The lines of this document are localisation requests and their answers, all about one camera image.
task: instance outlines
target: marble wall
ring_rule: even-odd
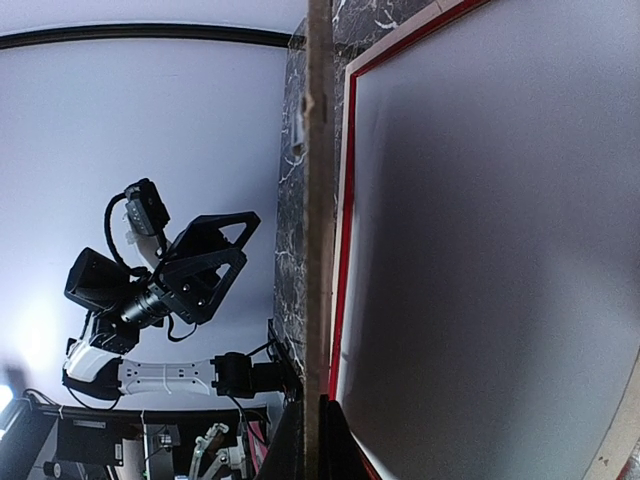
[[[335,0],[335,162],[337,204],[345,68],[360,53],[393,31],[432,0]],[[282,114],[278,224],[276,233],[275,328],[304,370],[306,258],[304,251],[304,162],[301,111],[305,91],[306,22],[289,46]]]

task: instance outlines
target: black cable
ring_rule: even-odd
[[[226,41],[287,48],[291,35],[268,30],[182,23],[122,23],[50,28],[0,36],[0,50],[32,45],[121,38]]]
[[[262,415],[262,414],[261,414],[260,412],[258,412],[257,410],[253,410],[253,409],[246,409],[246,408],[245,408],[245,411],[246,411],[246,412],[248,412],[248,413],[253,413],[254,415],[259,416],[259,417],[262,419],[262,421],[263,421],[264,423],[268,423],[269,425],[271,425],[271,420],[269,420],[267,417],[265,417],[264,415]]]
[[[256,348],[254,351],[252,351],[251,353],[247,353],[247,357],[253,357],[256,353],[260,353],[262,350],[269,348],[271,345],[273,345],[274,343],[276,343],[275,340],[269,340],[267,343],[265,343],[264,345],[262,345],[261,347]]]
[[[42,393],[40,390],[36,390],[35,388],[27,388],[25,389],[24,392],[22,392],[23,396],[33,396],[36,398],[36,400],[38,400],[38,397],[40,397],[40,399],[44,400],[45,403],[49,404],[49,405],[54,405],[56,407],[60,406],[60,404],[58,402],[55,402],[53,400],[51,400],[49,397],[47,397],[44,393]]]
[[[113,241],[113,235],[111,234],[111,216],[113,214],[113,207],[115,207],[118,202],[126,198],[127,197],[124,193],[119,193],[111,200],[109,200],[107,208],[104,212],[104,236],[107,239],[107,246],[109,247],[109,251],[111,252],[111,255],[113,256],[113,259],[116,261],[116,263],[120,265],[123,270],[125,270],[132,277],[143,277],[147,275],[149,271],[145,267],[131,268],[129,265],[127,265],[118,253],[116,244]]]
[[[156,239],[158,240],[158,243],[160,244],[160,256],[159,256],[159,258],[162,258],[167,253],[167,236],[165,235],[164,230],[160,230],[160,233],[158,233],[158,235],[156,235]]]
[[[196,333],[196,330],[198,329],[198,324],[194,323],[193,324],[193,330],[191,330],[190,333],[188,333],[187,335],[185,335],[184,337],[174,337],[172,335],[173,333],[173,328],[176,326],[175,322],[173,321],[173,317],[171,315],[169,315],[169,328],[167,329],[167,339],[170,342],[173,343],[180,343],[183,340],[186,340],[187,338],[189,338],[191,335],[193,335],[194,333]]]
[[[264,440],[262,440],[262,439],[260,438],[260,436],[258,436],[258,434],[256,434],[255,430],[253,430],[253,428],[252,428],[252,427],[251,427],[251,425],[249,424],[249,419],[247,418],[247,414],[246,414],[246,412],[245,412],[244,407],[243,407],[242,405],[240,405],[240,403],[239,403],[239,402],[238,402],[234,397],[232,397],[231,395],[227,395],[227,397],[229,397],[229,398],[231,399],[231,401],[232,401],[233,403],[235,403],[235,404],[236,404],[236,406],[240,409],[240,415],[242,415],[242,418],[244,419],[244,424],[247,426],[247,429],[248,429],[251,433],[253,433],[253,436],[254,436],[254,437],[255,437],[255,439],[258,441],[258,443],[260,443],[261,445],[263,445],[263,446],[265,446],[265,447],[268,447],[269,445],[267,445],[267,444],[265,443],[265,441],[264,441]]]
[[[147,434],[148,437],[155,437],[156,435],[158,435],[160,432],[164,432],[169,430],[169,427],[165,424],[163,425],[160,430],[158,430],[157,432],[151,433],[151,434]]]
[[[84,338],[84,334],[87,333],[87,328],[89,328],[89,321],[91,320],[91,315],[93,312],[91,310],[87,310],[87,314],[84,316],[84,327],[82,327],[82,333],[79,338]]]
[[[157,449],[155,452],[153,452],[152,454],[150,454],[148,457],[146,457],[146,458],[142,461],[142,463],[146,464],[146,463],[147,463],[147,460],[149,460],[149,459],[150,459],[151,457],[153,457],[154,455],[156,455],[156,454],[160,453],[162,450],[164,450],[164,447],[160,447],[160,448],[159,448],[159,449]]]
[[[111,405],[109,408],[94,408],[94,407],[90,407],[89,405],[87,405],[86,403],[84,403],[82,400],[80,400],[75,393],[73,393],[73,390],[71,390],[69,387],[67,387],[67,390],[69,390],[69,393],[71,394],[71,396],[75,399],[76,402],[78,402],[80,405],[82,405],[84,408],[88,409],[88,410],[93,410],[94,412],[110,412],[111,410],[113,410],[114,408],[116,408],[116,406],[118,405],[118,402],[120,402],[120,399],[118,398],[115,402],[113,402],[113,405]]]

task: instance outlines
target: wooden frame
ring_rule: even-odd
[[[335,399],[340,373],[342,333],[347,305],[355,194],[355,114],[358,77],[371,71],[440,28],[490,0],[436,0],[351,62],[345,75],[345,114],[340,158],[338,217],[334,252],[331,370],[329,395]],[[615,480],[640,436],[640,356],[633,366],[611,425],[586,470],[585,480]]]
[[[320,465],[320,396],[327,393],[333,274],[333,24],[331,2],[309,0],[305,92],[305,251],[307,302],[304,385],[304,478]]]

